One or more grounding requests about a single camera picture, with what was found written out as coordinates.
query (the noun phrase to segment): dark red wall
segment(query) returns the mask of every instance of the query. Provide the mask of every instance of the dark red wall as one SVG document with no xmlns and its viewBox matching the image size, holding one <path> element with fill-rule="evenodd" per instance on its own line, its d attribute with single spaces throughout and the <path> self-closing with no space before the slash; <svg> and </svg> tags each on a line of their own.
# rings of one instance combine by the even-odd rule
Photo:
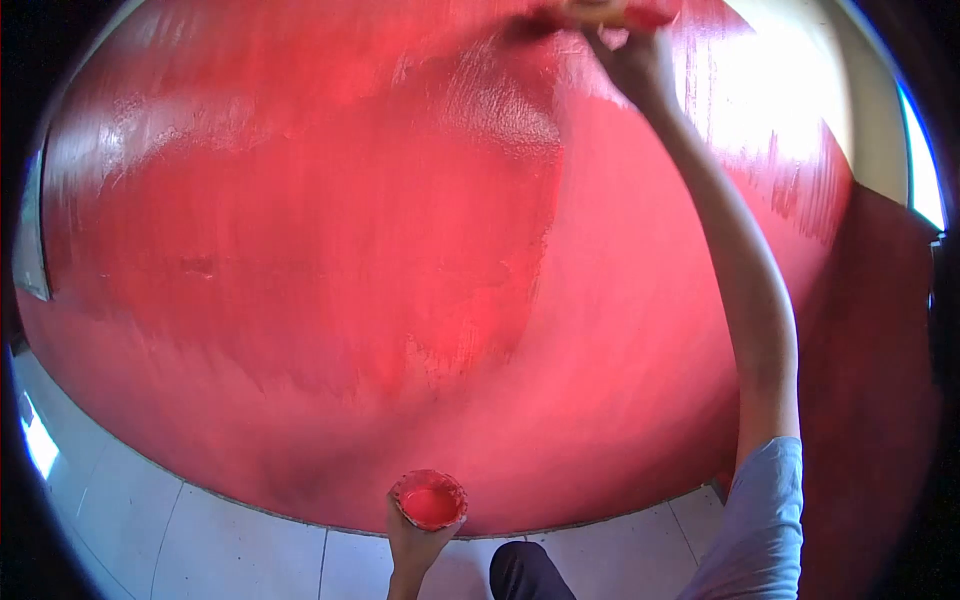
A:
<svg viewBox="0 0 960 600">
<path fill-rule="evenodd" d="M 507 35 L 529 4 L 148 0 L 50 127 L 54 299 L 19 296 L 40 362 L 148 458 L 328 525 L 380 530 L 411 468 L 461 480 L 467 534 L 720 471 L 735 374 L 689 198 L 579 36 Z M 815 327 L 847 161 L 743 76 L 780 40 L 719 0 L 675 35 Z"/>
<path fill-rule="evenodd" d="M 933 227 L 853 188 L 801 355 L 801 597 L 854 598 L 903 532 L 937 444 L 943 399 L 926 334 Z"/>
</svg>

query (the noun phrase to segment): person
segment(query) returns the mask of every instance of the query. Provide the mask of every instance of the person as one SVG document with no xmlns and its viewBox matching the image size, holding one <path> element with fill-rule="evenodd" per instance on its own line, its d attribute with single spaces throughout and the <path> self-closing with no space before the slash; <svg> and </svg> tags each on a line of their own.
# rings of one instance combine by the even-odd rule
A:
<svg viewBox="0 0 960 600">
<path fill-rule="evenodd" d="M 742 196 L 677 100 L 664 30 L 631 31 L 613 49 L 596 28 L 583 34 L 613 84 L 657 133 L 684 179 L 707 238 L 740 383 L 736 471 L 721 529 L 687 598 L 796 598 L 803 532 L 797 333 L 774 256 Z M 420 581 L 460 524 L 427 534 L 392 499 L 390 600 L 414 600 Z M 567 600 L 574 595 L 537 544 L 512 541 L 493 555 L 496 600 Z"/>
</svg>

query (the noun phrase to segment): hand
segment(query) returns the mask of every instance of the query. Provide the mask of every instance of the hand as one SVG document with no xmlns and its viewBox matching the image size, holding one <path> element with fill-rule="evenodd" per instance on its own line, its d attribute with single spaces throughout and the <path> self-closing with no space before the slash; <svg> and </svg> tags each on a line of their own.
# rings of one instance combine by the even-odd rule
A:
<svg viewBox="0 0 960 600">
<path fill-rule="evenodd" d="M 387 494 L 387 538 L 394 557 L 394 577 L 419 585 L 426 570 L 440 556 L 446 543 L 457 535 L 464 518 L 440 531 L 423 531 L 407 520 L 396 500 Z"/>
<path fill-rule="evenodd" d="M 600 38 L 600 28 L 585 25 L 581 31 L 610 81 L 640 112 L 649 116 L 680 108 L 670 40 L 664 29 L 630 31 L 627 41 L 616 49 Z"/>
</svg>

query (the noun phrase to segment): paint container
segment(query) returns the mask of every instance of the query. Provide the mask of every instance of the paint container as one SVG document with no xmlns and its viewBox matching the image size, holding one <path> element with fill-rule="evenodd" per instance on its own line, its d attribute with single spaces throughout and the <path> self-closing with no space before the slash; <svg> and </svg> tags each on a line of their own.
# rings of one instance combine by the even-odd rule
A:
<svg viewBox="0 0 960 600">
<path fill-rule="evenodd" d="M 390 495 L 411 523 L 423 531 L 438 531 L 467 514 L 467 493 L 446 473 L 422 468 L 394 483 Z"/>
<path fill-rule="evenodd" d="M 680 7 L 675 4 L 652 0 L 565 0 L 535 7 L 530 21 L 543 32 L 576 30 L 581 25 L 654 32 L 676 20 Z"/>
</svg>

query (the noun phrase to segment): window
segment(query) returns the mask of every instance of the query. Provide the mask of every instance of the window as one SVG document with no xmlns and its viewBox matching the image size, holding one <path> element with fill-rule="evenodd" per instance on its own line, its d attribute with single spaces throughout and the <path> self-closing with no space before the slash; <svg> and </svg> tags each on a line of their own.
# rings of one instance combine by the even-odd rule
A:
<svg viewBox="0 0 960 600">
<path fill-rule="evenodd" d="M 906 145 L 910 169 L 909 205 L 940 231 L 944 230 L 944 205 L 937 181 L 937 170 L 924 127 L 909 97 L 898 85 L 906 126 Z"/>
</svg>

